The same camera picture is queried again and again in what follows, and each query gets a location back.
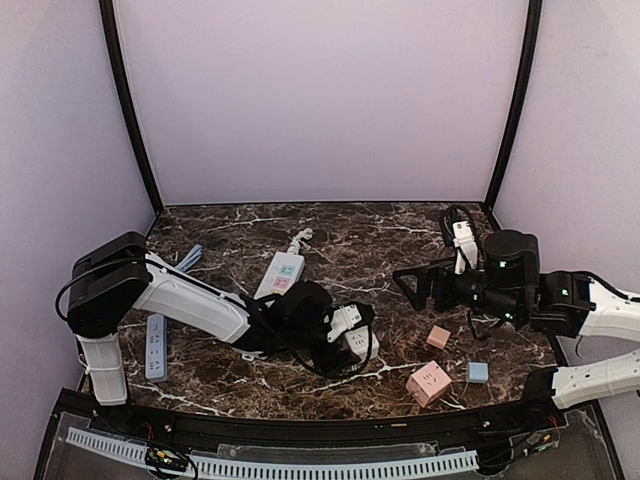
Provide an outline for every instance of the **black rod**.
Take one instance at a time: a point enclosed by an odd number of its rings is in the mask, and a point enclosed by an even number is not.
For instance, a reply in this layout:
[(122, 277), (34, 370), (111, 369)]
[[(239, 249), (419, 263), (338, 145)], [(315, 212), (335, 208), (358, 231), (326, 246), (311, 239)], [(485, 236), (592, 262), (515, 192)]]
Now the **black rod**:
[(542, 12), (542, 0), (529, 0), (529, 11), (527, 13), (527, 24), (524, 29), (524, 40), (522, 42), (522, 52), (520, 54), (520, 64), (518, 65), (518, 74), (516, 75), (516, 84), (513, 89), (513, 97), (511, 99), (511, 107), (507, 117), (507, 124), (504, 128), (500, 151), (496, 160), (496, 166), (493, 169), (491, 183), (487, 191), (487, 197), (484, 200), (489, 210), (493, 210), (500, 193), (500, 187), (504, 180), (504, 174), (507, 171), (511, 149), (518, 131), (520, 123), (520, 114), (524, 106), (524, 99), (527, 94), (527, 86), (529, 85), (529, 76), (531, 75), (531, 66), (533, 64), (533, 54), (536, 49), (536, 40), (538, 38), (538, 27), (540, 26), (540, 13)]
[(124, 60), (122, 58), (122, 49), (120, 48), (120, 38), (118, 37), (118, 27), (116, 24), (116, 15), (113, 9), (113, 0), (100, 0), (100, 13), (102, 15), (102, 27), (104, 29), (104, 37), (107, 42), (107, 50), (109, 51), (109, 60), (111, 61), (111, 71), (113, 72), (113, 80), (118, 91), (120, 99), (120, 108), (122, 116), (129, 132), (129, 140), (133, 147), (133, 154), (136, 157), (142, 181), (147, 190), (149, 201), (156, 214), (162, 213), (164, 205), (160, 198), (158, 184), (153, 177), (149, 156), (144, 148), (138, 117), (133, 107), (133, 98), (131, 97), (131, 89), (127, 81), (127, 72), (124, 68)]

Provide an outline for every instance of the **white backdrop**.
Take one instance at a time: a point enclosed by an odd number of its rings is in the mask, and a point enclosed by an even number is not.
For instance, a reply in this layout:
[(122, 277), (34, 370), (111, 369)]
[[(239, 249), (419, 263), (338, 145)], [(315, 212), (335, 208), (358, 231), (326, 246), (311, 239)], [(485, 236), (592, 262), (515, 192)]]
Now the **white backdrop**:
[(119, 0), (167, 204), (480, 200), (526, 0)]

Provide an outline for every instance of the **small cube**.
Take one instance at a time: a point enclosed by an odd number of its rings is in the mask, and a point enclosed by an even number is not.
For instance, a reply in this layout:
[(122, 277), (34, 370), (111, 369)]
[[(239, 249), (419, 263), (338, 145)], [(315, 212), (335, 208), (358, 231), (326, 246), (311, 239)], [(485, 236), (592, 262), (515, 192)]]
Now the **small cube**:
[(467, 382), (487, 383), (489, 381), (489, 365), (483, 362), (469, 362)]
[(444, 393), (451, 379), (436, 362), (429, 362), (409, 377), (407, 390), (421, 407), (426, 407)]
[(444, 328), (434, 325), (431, 329), (431, 333), (429, 334), (429, 338), (427, 338), (427, 343), (434, 347), (444, 349), (450, 335), (451, 332), (449, 330), (445, 330)]

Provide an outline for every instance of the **white cable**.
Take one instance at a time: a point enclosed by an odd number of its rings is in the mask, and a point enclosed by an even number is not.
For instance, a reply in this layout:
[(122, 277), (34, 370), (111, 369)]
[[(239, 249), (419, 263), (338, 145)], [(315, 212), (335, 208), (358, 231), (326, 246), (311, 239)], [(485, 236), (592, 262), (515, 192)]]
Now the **white cable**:
[(313, 230), (310, 228), (300, 230), (291, 240), (287, 253), (290, 255), (298, 255), (300, 253), (300, 245), (302, 244), (301, 240), (311, 240), (311, 237), (313, 237)]

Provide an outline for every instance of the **gray power strip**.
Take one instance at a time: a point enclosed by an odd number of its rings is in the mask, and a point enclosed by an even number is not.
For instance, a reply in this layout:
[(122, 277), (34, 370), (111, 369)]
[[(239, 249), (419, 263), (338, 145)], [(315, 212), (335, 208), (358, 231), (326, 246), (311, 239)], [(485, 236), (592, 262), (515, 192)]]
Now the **gray power strip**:
[(167, 381), (167, 319), (154, 313), (147, 319), (144, 374), (153, 383)]

